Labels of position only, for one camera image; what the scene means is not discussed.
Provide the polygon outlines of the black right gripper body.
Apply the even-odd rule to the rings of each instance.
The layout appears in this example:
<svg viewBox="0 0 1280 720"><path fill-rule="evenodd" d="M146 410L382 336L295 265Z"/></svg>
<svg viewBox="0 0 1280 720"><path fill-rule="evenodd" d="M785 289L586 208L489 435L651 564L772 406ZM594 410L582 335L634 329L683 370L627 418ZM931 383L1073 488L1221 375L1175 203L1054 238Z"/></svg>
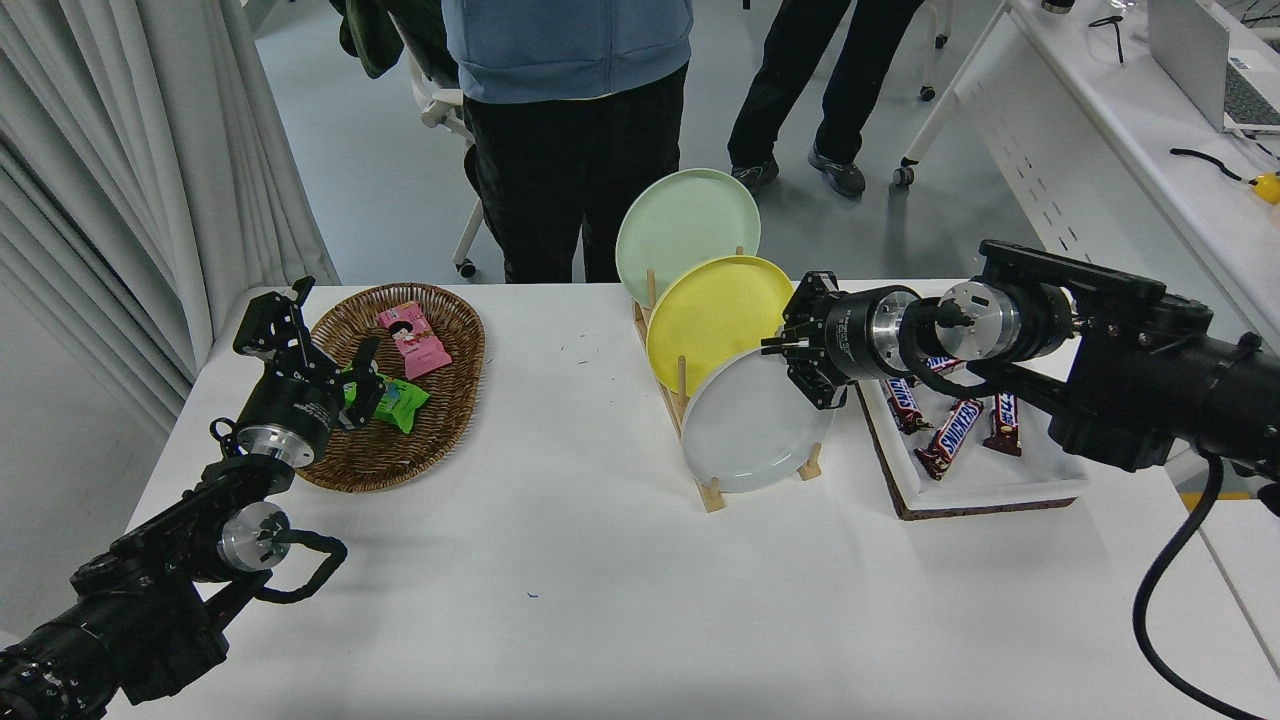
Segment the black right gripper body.
<svg viewBox="0 0 1280 720"><path fill-rule="evenodd" d="M873 320L883 296L884 293L878 290L828 293L822 320L822 340L826 348L827 377L833 386L887 377L872 338Z"/></svg>

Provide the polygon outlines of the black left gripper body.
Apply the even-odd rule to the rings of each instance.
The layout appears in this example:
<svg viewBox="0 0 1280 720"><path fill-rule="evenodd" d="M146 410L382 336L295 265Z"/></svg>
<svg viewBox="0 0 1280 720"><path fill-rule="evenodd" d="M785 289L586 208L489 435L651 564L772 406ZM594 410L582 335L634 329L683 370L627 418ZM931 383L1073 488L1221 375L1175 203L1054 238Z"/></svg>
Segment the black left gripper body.
<svg viewBox="0 0 1280 720"><path fill-rule="evenodd" d="M311 377L265 372L238 416L238 443L250 447L271 430L308 447L325 447L340 410L334 373Z"/></svg>

